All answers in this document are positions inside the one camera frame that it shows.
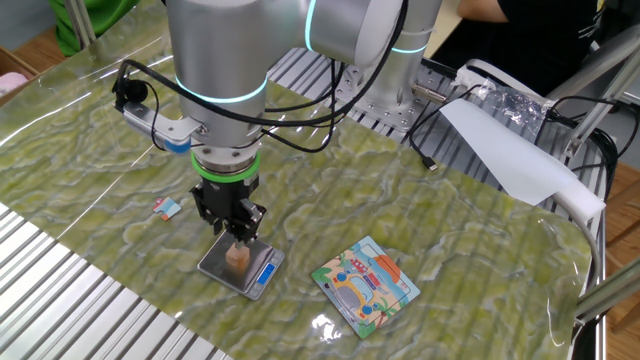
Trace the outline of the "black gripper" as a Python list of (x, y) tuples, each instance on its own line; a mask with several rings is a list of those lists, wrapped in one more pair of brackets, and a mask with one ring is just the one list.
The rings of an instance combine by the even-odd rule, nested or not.
[(257, 229), (266, 213), (264, 206), (249, 199), (258, 186), (258, 177), (231, 183), (202, 177), (191, 189), (191, 195), (199, 216), (212, 227), (213, 234), (219, 235), (226, 221), (232, 224), (236, 247), (242, 248), (257, 239)]

